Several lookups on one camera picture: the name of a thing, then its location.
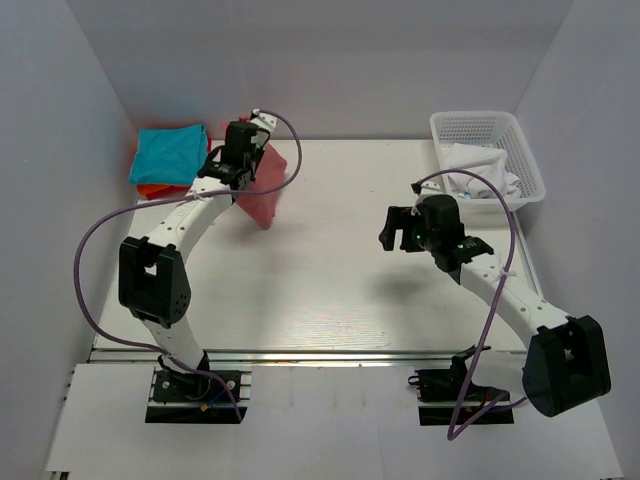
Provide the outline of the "salmon pink t-shirt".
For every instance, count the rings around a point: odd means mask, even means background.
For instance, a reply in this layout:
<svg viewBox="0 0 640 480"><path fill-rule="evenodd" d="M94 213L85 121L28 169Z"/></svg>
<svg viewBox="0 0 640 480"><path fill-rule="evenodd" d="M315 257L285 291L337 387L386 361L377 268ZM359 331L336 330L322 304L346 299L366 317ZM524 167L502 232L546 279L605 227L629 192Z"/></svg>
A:
<svg viewBox="0 0 640 480"><path fill-rule="evenodd" d="M238 120L250 120L249 117ZM280 189L285 182L287 161L270 145L265 145L255 179L236 202L262 229L268 230L275 218Z"/></svg>

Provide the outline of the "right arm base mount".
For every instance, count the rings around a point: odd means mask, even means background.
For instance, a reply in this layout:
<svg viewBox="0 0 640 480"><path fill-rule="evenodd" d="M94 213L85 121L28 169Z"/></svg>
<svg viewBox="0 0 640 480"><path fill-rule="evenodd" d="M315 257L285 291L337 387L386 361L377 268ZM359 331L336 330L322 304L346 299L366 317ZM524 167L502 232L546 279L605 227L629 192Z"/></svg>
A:
<svg viewBox="0 0 640 480"><path fill-rule="evenodd" d="M455 403L463 380L467 374L466 361L475 353L476 347L456 353L447 368L415 370L407 379L410 387L417 390L418 418L421 427L447 426L453 415ZM461 426L477 411L498 398L502 390L470 383L459 413L457 426Z"/></svg>

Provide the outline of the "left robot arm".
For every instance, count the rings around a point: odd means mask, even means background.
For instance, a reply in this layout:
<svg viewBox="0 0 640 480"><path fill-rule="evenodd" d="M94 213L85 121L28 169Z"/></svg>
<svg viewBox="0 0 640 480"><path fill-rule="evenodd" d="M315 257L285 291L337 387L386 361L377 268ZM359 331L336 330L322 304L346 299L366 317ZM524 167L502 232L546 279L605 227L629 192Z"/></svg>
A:
<svg viewBox="0 0 640 480"><path fill-rule="evenodd" d="M207 155L187 198L149 234L120 245L118 300L149 330L163 350L161 365L178 373L177 387L191 399L209 392L212 377L186 319L191 288L185 263L209 226L255 179L276 124L274 116L259 112L230 122L224 144Z"/></svg>

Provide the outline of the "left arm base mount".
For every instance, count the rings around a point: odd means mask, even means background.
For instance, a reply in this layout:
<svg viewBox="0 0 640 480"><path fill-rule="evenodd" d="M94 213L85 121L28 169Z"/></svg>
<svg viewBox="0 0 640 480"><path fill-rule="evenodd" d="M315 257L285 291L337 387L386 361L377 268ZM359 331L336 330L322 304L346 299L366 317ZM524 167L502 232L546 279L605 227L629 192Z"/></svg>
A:
<svg viewBox="0 0 640 480"><path fill-rule="evenodd" d="M154 371L145 413L147 424L239 425L249 403L250 373L215 371L226 384L210 377Z"/></svg>

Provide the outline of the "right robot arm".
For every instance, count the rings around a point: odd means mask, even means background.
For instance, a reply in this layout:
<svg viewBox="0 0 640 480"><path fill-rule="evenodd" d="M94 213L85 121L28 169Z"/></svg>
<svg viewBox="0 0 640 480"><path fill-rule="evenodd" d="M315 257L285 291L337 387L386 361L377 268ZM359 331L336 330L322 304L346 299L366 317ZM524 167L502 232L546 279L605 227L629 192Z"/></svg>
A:
<svg viewBox="0 0 640 480"><path fill-rule="evenodd" d="M551 305L515 276L508 275L493 248L465 232L449 195L422 196L412 207L391 206L379 235L382 248L428 252L436 267L483 300L517 335L524 358L474 348L456 353L448 369L420 370L409 382L426 402L491 402L522 395L546 417L604 396L611 377L600 324Z"/></svg>

